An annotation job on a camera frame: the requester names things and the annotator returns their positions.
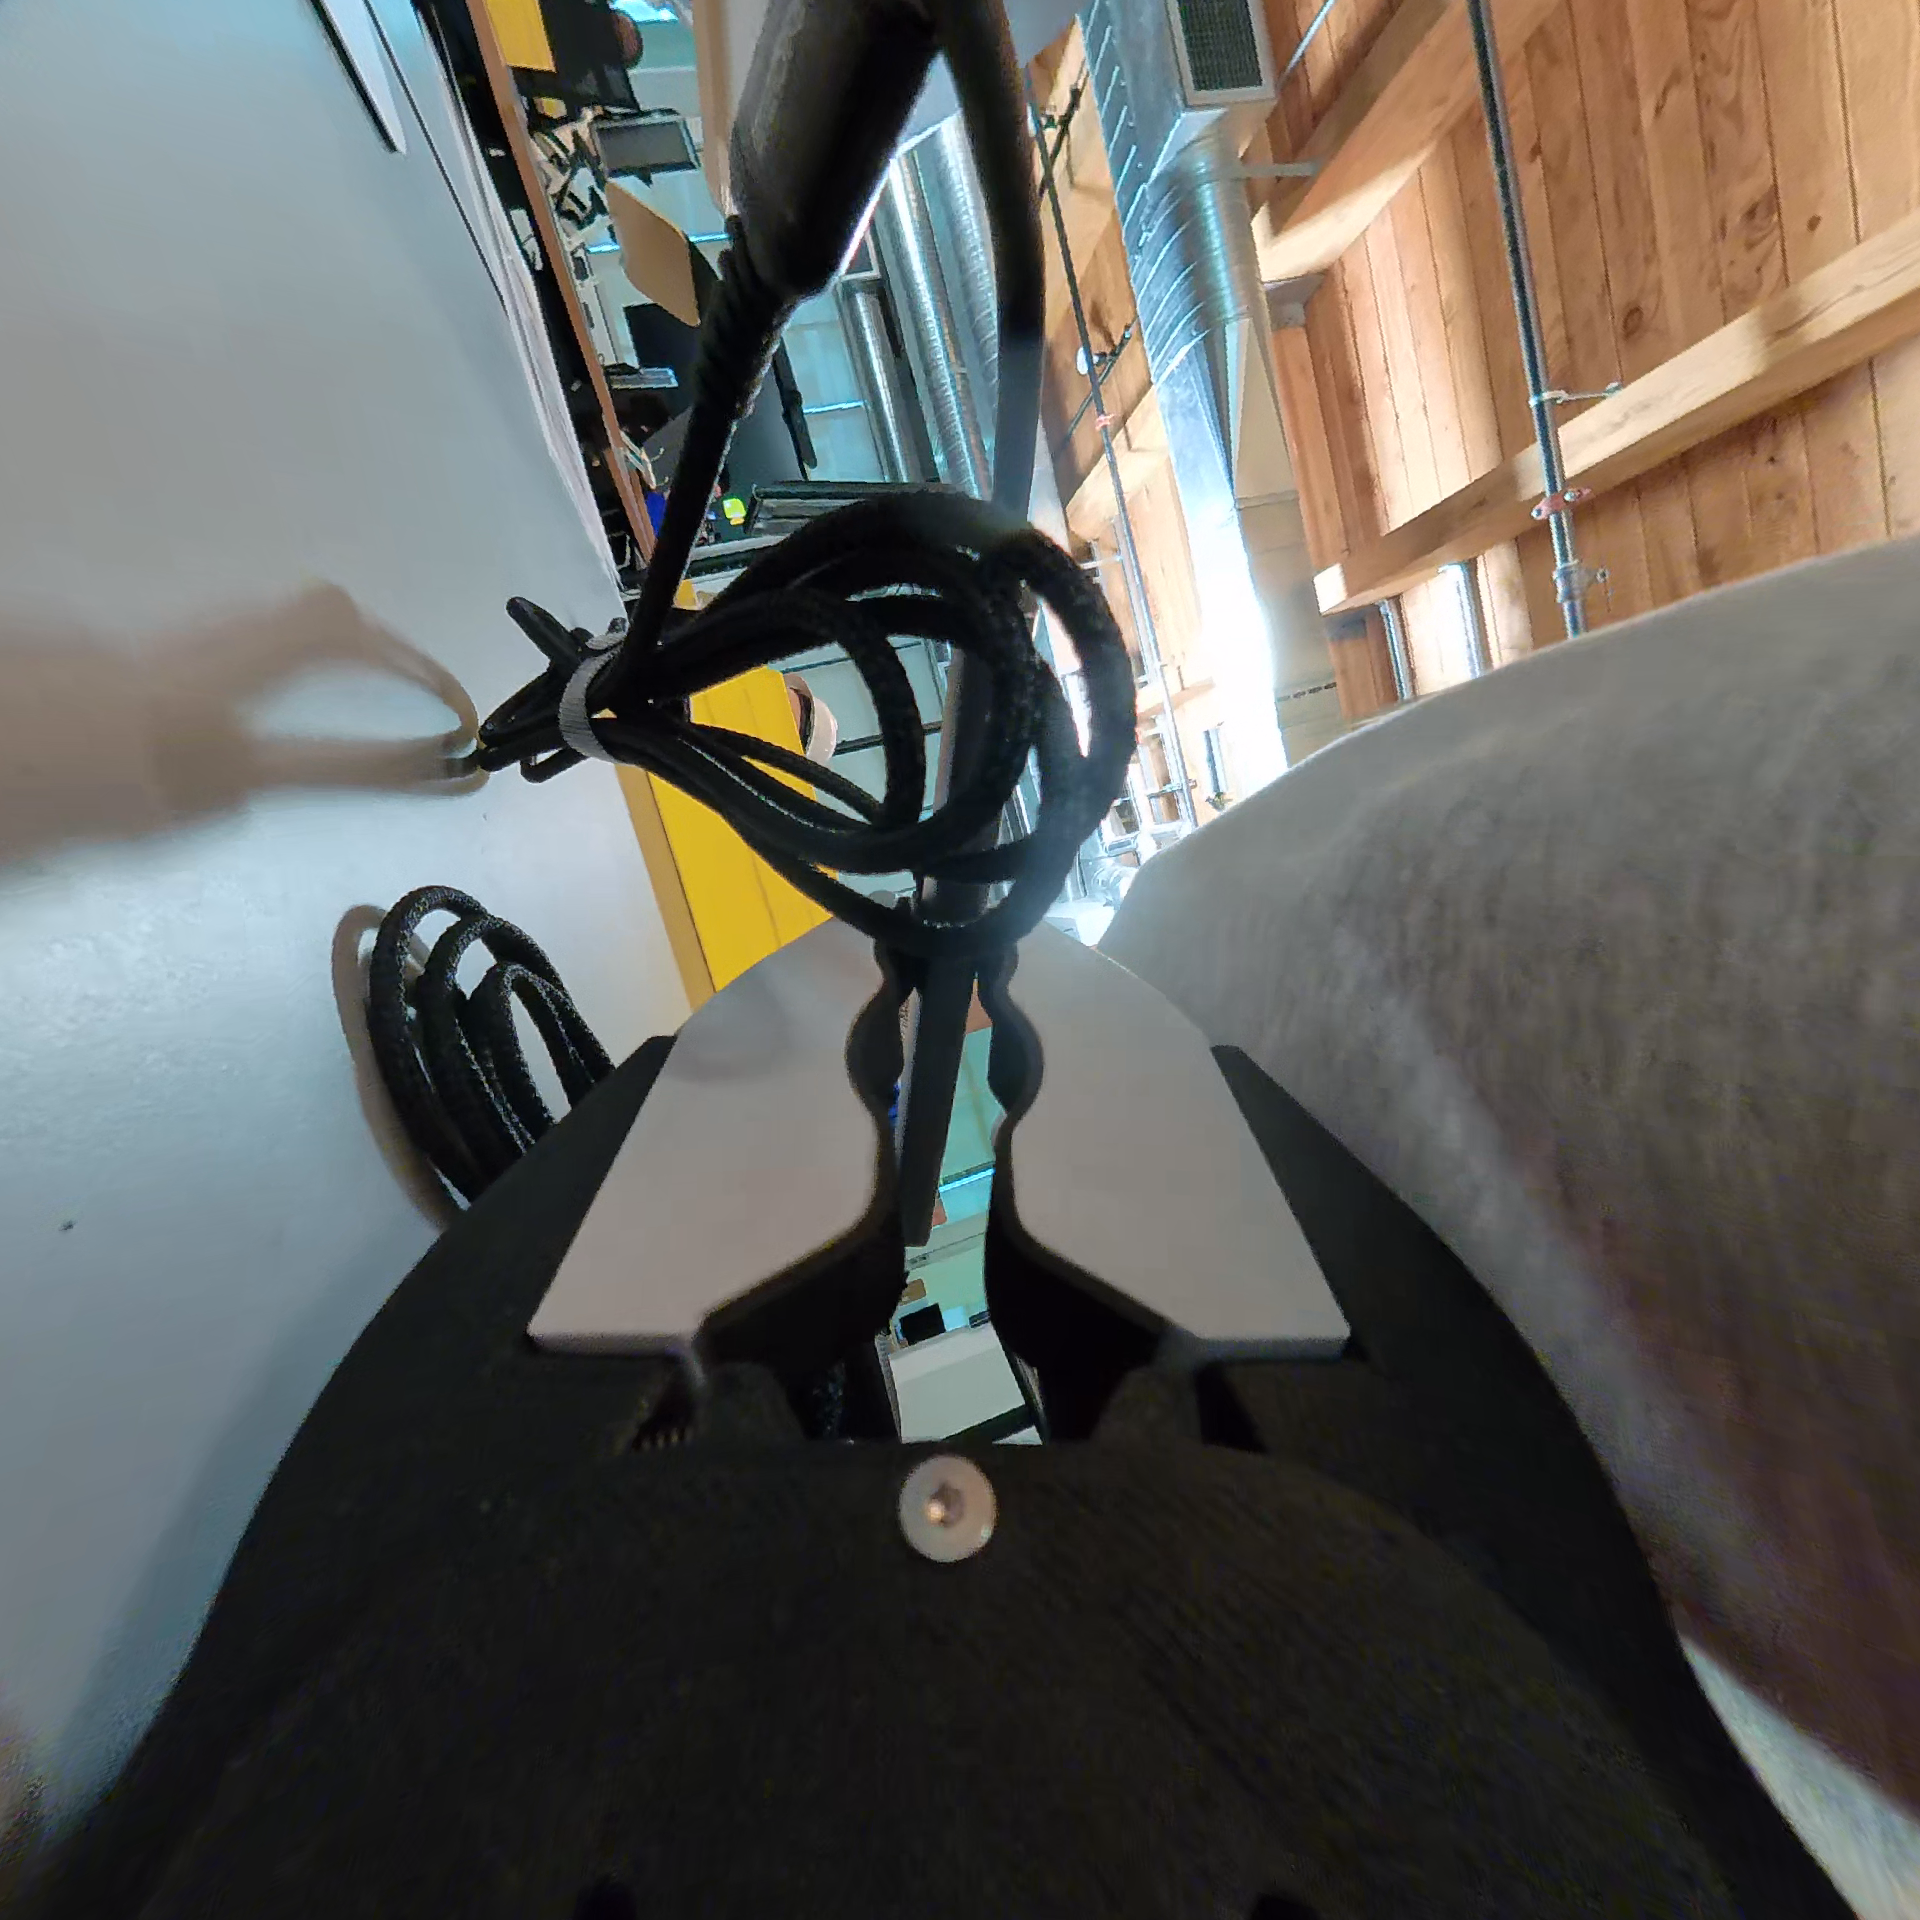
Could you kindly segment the person's grey hoodie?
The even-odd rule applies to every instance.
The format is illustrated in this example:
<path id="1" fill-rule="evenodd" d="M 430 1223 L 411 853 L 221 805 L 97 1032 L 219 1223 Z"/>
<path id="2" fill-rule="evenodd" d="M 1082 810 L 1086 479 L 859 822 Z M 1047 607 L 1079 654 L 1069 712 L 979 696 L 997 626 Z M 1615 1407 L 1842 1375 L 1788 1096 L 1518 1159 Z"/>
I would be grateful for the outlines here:
<path id="1" fill-rule="evenodd" d="M 1916 1914 L 1916 537 L 1566 639 L 1156 854 L 1102 949 L 1525 1334 L 1710 1703 Z"/>

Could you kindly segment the wall air vent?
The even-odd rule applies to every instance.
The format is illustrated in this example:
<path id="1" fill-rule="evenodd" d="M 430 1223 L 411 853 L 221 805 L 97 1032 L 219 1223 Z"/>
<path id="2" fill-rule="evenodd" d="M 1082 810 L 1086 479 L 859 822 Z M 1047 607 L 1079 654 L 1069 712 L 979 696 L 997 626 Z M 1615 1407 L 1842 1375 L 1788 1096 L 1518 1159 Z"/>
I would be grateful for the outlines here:
<path id="1" fill-rule="evenodd" d="M 1262 2 L 1165 2 L 1165 10 L 1185 107 L 1278 101 L 1279 70 Z"/>

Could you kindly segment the steel pipe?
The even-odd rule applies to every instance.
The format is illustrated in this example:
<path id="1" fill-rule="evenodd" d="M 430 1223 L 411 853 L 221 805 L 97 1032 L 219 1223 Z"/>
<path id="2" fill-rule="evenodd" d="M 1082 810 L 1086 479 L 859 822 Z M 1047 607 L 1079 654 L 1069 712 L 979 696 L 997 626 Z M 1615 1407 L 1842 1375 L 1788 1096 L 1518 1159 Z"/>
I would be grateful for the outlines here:
<path id="1" fill-rule="evenodd" d="M 1586 576 L 1578 555 L 1574 503 L 1569 490 L 1556 407 L 1549 395 L 1546 329 L 1538 285 L 1531 271 L 1526 215 L 1521 191 L 1521 163 L 1503 91 L 1503 61 L 1497 41 L 1495 7 L 1467 2 L 1478 107 L 1485 126 L 1495 200 L 1502 225 L 1503 267 L 1521 331 L 1521 360 L 1526 381 L 1526 416 L 1541 457 L 1542 487 L 1533 507 L 1551 541 L 1551 586 L 1566 634 L 1586 632 Z"/>

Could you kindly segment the metal ventilation duct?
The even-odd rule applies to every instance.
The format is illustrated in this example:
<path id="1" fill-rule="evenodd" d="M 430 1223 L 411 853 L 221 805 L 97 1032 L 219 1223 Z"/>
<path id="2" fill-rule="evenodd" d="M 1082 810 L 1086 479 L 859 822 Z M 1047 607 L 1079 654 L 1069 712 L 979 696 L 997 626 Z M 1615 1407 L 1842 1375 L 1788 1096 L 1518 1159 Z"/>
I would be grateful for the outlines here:
<path id="1" fill-rule="evenodd" d="M 1260 104 L 1189 109 L 1165 5 L 1079 14 L 1231 792 L 1341 730 L 1258 263 Z"/>

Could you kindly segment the wooden ceiling beam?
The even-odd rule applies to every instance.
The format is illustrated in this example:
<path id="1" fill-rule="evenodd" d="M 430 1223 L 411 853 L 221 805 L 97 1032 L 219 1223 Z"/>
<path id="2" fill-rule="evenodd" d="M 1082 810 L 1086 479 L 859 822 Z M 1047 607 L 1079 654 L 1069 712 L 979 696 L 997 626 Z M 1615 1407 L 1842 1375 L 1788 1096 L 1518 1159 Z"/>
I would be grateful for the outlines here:
<path id="1" fill-rule="evenodd" d="M 1513 541 L 1551 510 L 1634 481 L 1692 447 L 1774 413 L 1917 329 L 1917 215 L 1757 301 L 1654 370 L 1596 399 L 1562 431 L 1569 483 L 1549 490 L 1541 453 L 1508 462 L 1322 568 L 1314 598 L 1346 614 L 1442 565 Z"/>

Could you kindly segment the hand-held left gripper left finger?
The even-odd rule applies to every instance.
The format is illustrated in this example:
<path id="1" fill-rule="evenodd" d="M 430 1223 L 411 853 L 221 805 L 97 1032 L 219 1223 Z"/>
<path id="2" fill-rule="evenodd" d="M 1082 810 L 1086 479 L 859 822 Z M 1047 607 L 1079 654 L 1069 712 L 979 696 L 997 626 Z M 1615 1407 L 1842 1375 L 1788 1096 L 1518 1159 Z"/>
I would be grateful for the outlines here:
<path id="1" fill-rule="evenodd" d="M 663 1057 L 540 1307 L 538 1346 L 845 1346 L 887 1309 L 901 987 L 815 928 Z"/>

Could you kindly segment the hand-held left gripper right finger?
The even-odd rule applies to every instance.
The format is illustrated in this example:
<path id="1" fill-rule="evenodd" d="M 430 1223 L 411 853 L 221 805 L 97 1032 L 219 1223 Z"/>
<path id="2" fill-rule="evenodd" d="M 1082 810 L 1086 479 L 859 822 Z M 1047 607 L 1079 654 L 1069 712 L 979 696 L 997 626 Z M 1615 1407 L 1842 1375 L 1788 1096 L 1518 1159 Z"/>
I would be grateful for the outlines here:
<path id="1" fill-rule="evenodd" d="M 1345 1352 L 1351 1322 L 1189 1015 L 1055 928 L 981 997 L 1017 1254 L 1185 1358 Z"/>

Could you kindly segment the yellow plastic bin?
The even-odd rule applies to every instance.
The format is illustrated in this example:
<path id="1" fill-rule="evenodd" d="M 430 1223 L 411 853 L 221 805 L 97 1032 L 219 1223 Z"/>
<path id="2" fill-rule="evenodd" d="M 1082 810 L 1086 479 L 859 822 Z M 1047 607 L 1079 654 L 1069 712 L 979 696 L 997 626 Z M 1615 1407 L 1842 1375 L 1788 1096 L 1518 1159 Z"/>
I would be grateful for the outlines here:
<path id="1" fill-rule="evenodd" d="M 758 664 L 691 696 L 697 725 L 799 749 L 798 696 Z M 689 1008 L 829 920 L 714 808 L 635 765 L 614 768 Z"/>

